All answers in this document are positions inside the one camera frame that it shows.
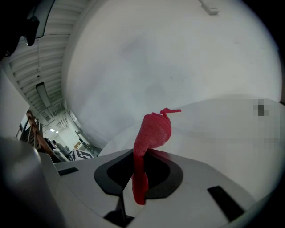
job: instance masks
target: red object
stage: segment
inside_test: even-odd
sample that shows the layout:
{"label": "red object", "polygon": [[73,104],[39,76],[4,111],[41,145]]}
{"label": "red object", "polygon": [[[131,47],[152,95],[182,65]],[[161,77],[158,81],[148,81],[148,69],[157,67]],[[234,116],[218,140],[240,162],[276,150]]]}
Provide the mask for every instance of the red object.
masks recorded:
{"label": "red object", "polygon": [[180,109],[165,108],[160,114],[152,113],[144,116],[141,129],[134,143],[133,194],[135,201],[145,204],[144,194],[148,189],[147,175],[144,171],[144,155],[147,149],[164,145],[171,136],[171,122],[167,113],[181,112]]}

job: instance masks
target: ceiling light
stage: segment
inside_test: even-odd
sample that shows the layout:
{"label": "ceiling light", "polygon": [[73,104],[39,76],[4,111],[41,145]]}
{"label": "ceiling light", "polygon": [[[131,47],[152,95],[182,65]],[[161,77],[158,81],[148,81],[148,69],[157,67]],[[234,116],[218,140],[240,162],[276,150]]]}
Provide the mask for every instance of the ceiling light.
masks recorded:
{"label": "ceiling light", "polygon": [[36,85],[37,93],[39,94],[42,102],[44,103],[45,107],[48,108],[51,106],[51,103],[49,101],[48,94],[45,90],[45,84],[43,82]]}

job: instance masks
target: red cloth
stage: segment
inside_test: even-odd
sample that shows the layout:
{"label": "red cloth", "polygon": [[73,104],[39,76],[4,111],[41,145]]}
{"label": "red cloth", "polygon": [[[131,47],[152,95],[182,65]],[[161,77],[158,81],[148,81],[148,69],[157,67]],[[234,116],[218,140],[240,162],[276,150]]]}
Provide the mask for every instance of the red cloth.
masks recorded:
{"label": "red cloth", "polygon": [[148,189],[147,175],[144,171],[144,155],[148,148],[154,149],[164,145],[171,136],[171,122],[167,113],[181,112],[165,108],[160,114],[152,113],[144,116],[141,129],[134,143],[133,194],[135,201],[145,204],[144,194]]}

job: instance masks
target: black rectangular strip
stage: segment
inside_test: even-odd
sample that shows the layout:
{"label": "black rectangular strip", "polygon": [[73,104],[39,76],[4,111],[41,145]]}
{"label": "black rectangular strip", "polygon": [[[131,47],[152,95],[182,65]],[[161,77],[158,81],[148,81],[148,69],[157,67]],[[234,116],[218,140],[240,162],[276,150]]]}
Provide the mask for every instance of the black rectangular strip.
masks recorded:
{"label": "black rectangular strip", "polygon": [[60,176],[63,176],[63,175],[69,174],[69,173],[74,173],[76,171],[78,171],[78,169],[75,167],[72,167],[72,168],[68,168],[68,169],[59,170],[58,173]]}
{"label": "black rectangular strip", "polygon": [[220,186],[207,190],[230,222],[244,213],[244,210]]}

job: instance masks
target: corrugated ceiling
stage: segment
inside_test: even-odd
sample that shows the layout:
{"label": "corrugated ceiling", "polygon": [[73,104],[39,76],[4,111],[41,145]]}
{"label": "corrugated ceiling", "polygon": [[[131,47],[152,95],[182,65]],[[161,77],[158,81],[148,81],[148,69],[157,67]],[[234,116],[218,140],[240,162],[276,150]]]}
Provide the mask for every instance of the corrugated ceiling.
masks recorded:
{"label": "corrugated ceiling", "polygon": [[[88,0],[56,0],[50,11],[42,38],[29,47],[24,38],[8,59],[9,67],[18,86],[30,104],[49,121],[64,110],[61,94],[61,65],[73,25],[87,6]],[[44,82],[51,108],[41,101],[36,84]]]}

